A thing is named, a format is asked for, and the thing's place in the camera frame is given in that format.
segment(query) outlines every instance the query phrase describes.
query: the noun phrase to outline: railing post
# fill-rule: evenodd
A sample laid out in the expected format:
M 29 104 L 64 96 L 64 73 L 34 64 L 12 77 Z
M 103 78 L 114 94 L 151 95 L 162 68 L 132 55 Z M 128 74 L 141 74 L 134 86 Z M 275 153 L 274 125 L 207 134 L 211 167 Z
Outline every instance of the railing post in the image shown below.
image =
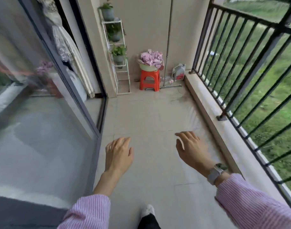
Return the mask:
M 201 30 L 201 36 L 199 38 L 199 42 L 198 42 L 198 45 L 197 45 L 196 54 L 195 54 L 193 65 L 192 65 L 192 70 L 189 72 L 189 74 L 195 73 L 196 65 L 197 65 L 197 62 L 199 60 L 199 57 L 200 57 L 200 54 L 201 54 L 201 49 L 203 47 L 204 40 L 206 38 L 206 33 L 207 33 L 207 30 L 208 30 L 208 27 L 209 27 L 209 24 L 210 24 L 210 20 L 211 20 L 211 17 L 212 17 L 213 8 L 210 6 L 210 4 L 213 3 L 213 2 L 214 2 L 214 0 L 209 0 L 209 5 L 208 5 L 206 17 L 204 19 L 204 24 L 203 24 L 203 27 L 202 27 L 202 30 Z
M 284 26 L 284 25 L 288 25 L 290 23 L 291 23 L 291 6 L 288 8 L 288 11 L 286 12 L 286 14 L 284 15 L 284 17 L 282 18 L 282 20 L 280 21 L 279 24 L 281 26 Z M 265 62 L 265 60 L 267 59 L 267 57 L 271 53 L 271 51 L 277 45 L 278 41 L 280 40 L 280 38 L 284 34 L 282 32 L 281 28 L 282 27 L 277 27 L 274 30 L 274 32 L 270 36 L 268 42 L 266 43 L 265 47 L 262 49 L 262 51 L 258 55 L 257 59 L 255 60 L 255 62 L 251 66 L 249 72 L 244 77 L 244 79 L 240 83 L 239 87 L 236 89 L 235 93 L 231 97 L 231 99 L 230 99 L 229 103 L 227 104 L 226 108 L 223 110 L 223 112 L 222 112 L 222 114 L 220 116 L 216 117 L 219 121 L 223 121 L 223 120 L 227 119 L 226 118 L 227 112 L 229 112 L 234 107 L 235 103 L 239 100 L 239 98 L 242 95 L 242 93 L 245 91 L 247 86 L 250 84 L 250 81 L 252 80 L 252 78 L 256 75 L 256 73 L 261 68 L 261 66 L 263 65 L 263 63 Z

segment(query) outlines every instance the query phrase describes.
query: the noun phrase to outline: leg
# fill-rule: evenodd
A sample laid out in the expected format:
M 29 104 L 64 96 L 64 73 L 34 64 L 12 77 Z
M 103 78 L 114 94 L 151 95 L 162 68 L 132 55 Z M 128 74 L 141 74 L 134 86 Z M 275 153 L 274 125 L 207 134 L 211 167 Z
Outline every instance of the leg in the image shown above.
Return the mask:
M 152 205 L 147 205 L 141 213 L 141 221 L 138 229 L 161 229 L 155 218 L 155 212 Z

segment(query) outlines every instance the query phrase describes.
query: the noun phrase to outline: sleeve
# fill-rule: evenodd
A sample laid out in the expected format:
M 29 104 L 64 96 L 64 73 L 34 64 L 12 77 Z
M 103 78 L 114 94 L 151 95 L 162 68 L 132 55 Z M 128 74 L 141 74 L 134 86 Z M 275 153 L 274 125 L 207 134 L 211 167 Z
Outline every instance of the sleeve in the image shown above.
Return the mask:
M 107 229 L 110 200 L 102 194 L 81 197 L 57 229 Z
M 239 228 L 291 228 L 291 208 L 255 189 L 240 174 L 222 182 L 215 198 Z

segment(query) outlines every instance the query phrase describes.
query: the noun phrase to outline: white curtain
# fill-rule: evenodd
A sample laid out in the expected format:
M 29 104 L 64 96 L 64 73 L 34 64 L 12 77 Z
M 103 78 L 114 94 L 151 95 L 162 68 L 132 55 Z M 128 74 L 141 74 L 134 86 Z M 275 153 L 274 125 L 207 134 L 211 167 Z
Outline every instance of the white curtain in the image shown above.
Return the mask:
M 54 0 L 37 0 L 43 4 L 44 15 L 52 22 L 53 37 L 62 60 L 69 62 L 73 71 L 82 81 L 88 96 L 93 98 L 94 88 L 90 83 L 81 54 L 71 36 L 62 26 L 62 19 L 56 8 Z

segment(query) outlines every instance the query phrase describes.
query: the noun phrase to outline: stool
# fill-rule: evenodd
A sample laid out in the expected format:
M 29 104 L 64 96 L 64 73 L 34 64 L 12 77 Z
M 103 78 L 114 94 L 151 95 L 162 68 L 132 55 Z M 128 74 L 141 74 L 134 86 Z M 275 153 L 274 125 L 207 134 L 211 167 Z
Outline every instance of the stool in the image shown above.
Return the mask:
M 149 84 L 144 82 L 146 77 L 152 77 L 154 79 L 154 84 Z M 155 92 L 159 91 L 159 86 L 160 86 L 160 75 L 159 75 L 159 70 L 157 71 L 144 71 L 141 70 L 141 76 L 140 76 L 140 86 L 139 89 L 143 90 L 143 88 L 154 88 Z

